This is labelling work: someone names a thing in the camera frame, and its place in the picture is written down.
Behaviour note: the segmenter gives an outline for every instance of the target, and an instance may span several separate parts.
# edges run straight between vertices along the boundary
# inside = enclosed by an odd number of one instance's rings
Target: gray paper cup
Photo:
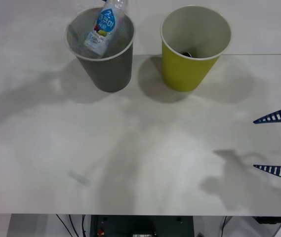
[[[93,29],[100,10],[92,8],[78,14],[67,26],[65,39],[67,47],[78,58],[96,87],[106,92],[116,92],[130,82],[135,28],[125,15],[105,55],[100,59],[93,58],[83,42]]]

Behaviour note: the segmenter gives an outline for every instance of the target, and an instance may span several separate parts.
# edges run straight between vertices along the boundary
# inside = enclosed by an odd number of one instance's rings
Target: bottle label
[[[106,37],[115,27],[115,16],[112,9],[102,11],[97,18],[94,30],[101,36]]]

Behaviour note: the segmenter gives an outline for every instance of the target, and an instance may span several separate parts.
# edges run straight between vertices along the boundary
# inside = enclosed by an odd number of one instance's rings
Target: white table
[[[281,109],[281,55],[223,56],[184,94],[135,56],[108,94],[62,42],[80,4],[51,2],[0,1],[0,213],[281,216],[252,167],[281,165],[281,124],[252,123]]]
[[[79,11],[103,4],[101,0],[0,0],[0,47],[10,49],[9,57],[21,49],[61,56],[66,25]],[[233,40],[226,54],[281,54],[281,0],[129,0],[127,13],[136,26],[134,54],[161,54],[163,18],[189,4],[211,7],[230,22]]]

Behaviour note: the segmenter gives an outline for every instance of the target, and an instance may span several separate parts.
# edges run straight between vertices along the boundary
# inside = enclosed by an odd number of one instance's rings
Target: cable
[[[69,229],[67,228],[67,226],[65,225],[65,223],[63,223],[63,221],[60,219],[60,217],[58,216],[58,214],[56,214],[56,216],[58,217],[58,219],[62,222],[62,224],[64,225],[64,227],[67,229],[67,231],[69,232],[70,236],[72,236],[72,234],[70,233]]]
[[[83,226],[84,219],[85,219],[85,215],[82,215],[82,233],[83,233],[83,237],[86,237],[86,235],[85,235],[85,230],[84,230],[84,226]]]
[[[97,222],[99,221],[99,216],[94,216],[94,237],[97,237]]]
[[[224,227],[225,227],[225,224],[226,224],[226,219],[227,219],[227,216],[225,217],[223,228],[221,229],[221,237],[223,237]]]
[[[72,223],[71,215],[69,215],[69,219],[70,219],[70,223],[71,223],[72,229],[75,231],[76,236],[79,237],[79,235],[78,235],[78,233],[77,233],[77,231],[76,231],[76,229],[75,229],[75,227],[74,227],[74,225],[73,225],[73,223]]]

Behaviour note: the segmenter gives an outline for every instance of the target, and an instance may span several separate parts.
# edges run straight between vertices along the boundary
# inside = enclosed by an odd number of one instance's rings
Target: yellow paper cup
[[[228,48],[232,31],[218,12],[203,6],[185,6],[161,24],[162,73],[177,91],[194,90]],[[188,52],[192,58],[183,56]]]

